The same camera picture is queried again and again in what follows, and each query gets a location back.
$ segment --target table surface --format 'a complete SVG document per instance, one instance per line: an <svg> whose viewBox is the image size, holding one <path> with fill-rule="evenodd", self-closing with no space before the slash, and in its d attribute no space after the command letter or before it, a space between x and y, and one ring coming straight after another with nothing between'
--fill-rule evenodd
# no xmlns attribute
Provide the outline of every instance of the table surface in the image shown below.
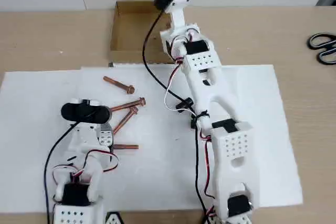
<svg viewBox="0 0 336 224"><path fill-rule="evenodd" d="M307 38L336 33L335 7L228 7L186 10L214 41L224 65L273 64L303 189L302 206L258 209L254 223L332 221L336 200L336 67L316 62ZM107 66L112 10L0 13L4 71ZM123 212L132 223L199 223L200 211ZM1 223L45 223L44 214L2 214Z"/></svg>

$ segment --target white paper sheet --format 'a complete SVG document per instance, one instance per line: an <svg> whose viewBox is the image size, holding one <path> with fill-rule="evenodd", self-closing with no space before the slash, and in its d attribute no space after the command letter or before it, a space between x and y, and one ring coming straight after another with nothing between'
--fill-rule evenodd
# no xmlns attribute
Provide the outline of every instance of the white paper sheet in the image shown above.
<svg viewBox="0 0 336 224"><path fill-rule="evenodd" d="M172 67L155 65L151 68L166 82ZM273 67L225 67L224 73L238 94L246 118L256 128L260 205L302 203L300 181ZM136 92L126 95L123 90L104 82L104 75L133 84ZM180 72L172 90L182 97L190 94ZM189 115L166 110L163 95L164 90L141 65L83 69L81 72L6 74L0 92L0 139L6 148L0 149L0 161L8 165L0 166L0 174L9 179L3 179L0 188L0 197L7 199L7 202L0 202L0 212L44 211L43 164L48 149L67 128L59 110L71 97L96 99L108 106L139 97L145 97L147 101L145 107L139 108L139 114L115 136L115 143L139 144L140 149L116 151L120 165L103 177L106 210L200 208L194 189L195 140L189 128ZM176 100L169 96L169 106L175 103ZM126 113L115 112L111 124L116 125ZM69 139L56 150L54 162L66 148L67 141ZM199 144L199 188L203 191L204 148L201 141ZM48 181L52 195L55 187L51 179Z"/></svg>
<svg viewBox="0 0 336 224"><path fill-rule="evenodd" d="M79 71L6 73L0 89L0 212L45 211L44 164L68 128L60 108L76 95ZM59 145L51 165L66 147L67 141Z"/></svg>

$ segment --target robotic arm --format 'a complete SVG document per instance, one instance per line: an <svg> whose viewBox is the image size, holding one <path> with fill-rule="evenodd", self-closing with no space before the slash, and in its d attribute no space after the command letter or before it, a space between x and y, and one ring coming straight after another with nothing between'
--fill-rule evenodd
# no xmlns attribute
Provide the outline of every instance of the robotic arm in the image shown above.
<svg viewBox="0 0 336 224"><path fill-rule="evenodd" d="M183 59L182 71L194 98L197 115L217 102L230 118L213 121L202 116L197 127L211 135L214 168L214 206L219 223L250 223L248 216L259 206L259 174L254 157L253 127L239 111L222 73L222 65L211 40L196 24L185 24L183 8L190 0L155 0L157 9L171 15L171 28L161 31L165 53L176 61Z"/></svg>
<svg viewBox="0 0 336 224"><path fill-rule="evenodd" d="M113 157L109 149L113 145L112 129L108 124L112 112L97 101L75 99L62 107L61 114L72 123L80 123L73 129L62 164L53 170L57 184L54 223L104 223L98 189Z"/></svg>

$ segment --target scissors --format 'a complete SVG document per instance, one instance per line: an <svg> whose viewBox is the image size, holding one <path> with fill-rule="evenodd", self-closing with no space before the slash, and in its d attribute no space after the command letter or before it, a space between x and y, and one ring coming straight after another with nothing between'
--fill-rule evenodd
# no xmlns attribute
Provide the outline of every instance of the scissors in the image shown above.
<svg viewBox="0 0 336 224"><path fill-rule="evenodd" d="M317 38L327 39L327 42L315 44L314 40ZM336 56L336 35L330 33L314 34L307 40L307 46L312 50L325 49L317 54L317 61L324 65L336 65L336 57L333 60L327 60L327 55L335 54Z"/></svg>

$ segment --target brown cardboard box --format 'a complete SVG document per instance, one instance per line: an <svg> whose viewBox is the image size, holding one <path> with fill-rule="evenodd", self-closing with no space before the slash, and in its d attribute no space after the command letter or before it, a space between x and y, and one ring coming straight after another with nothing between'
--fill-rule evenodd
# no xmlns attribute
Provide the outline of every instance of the brown cardboard box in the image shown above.
<svg viewBox="0 0 336 224"><path fill-rule="evenodd" d="M141 63L145 36L159 15L153 1L117 1L111 39L110 59L114 63ZM172 63L163 52L160 30L170 28L170 17L162 15L146 46L148 63Z"/></svg>

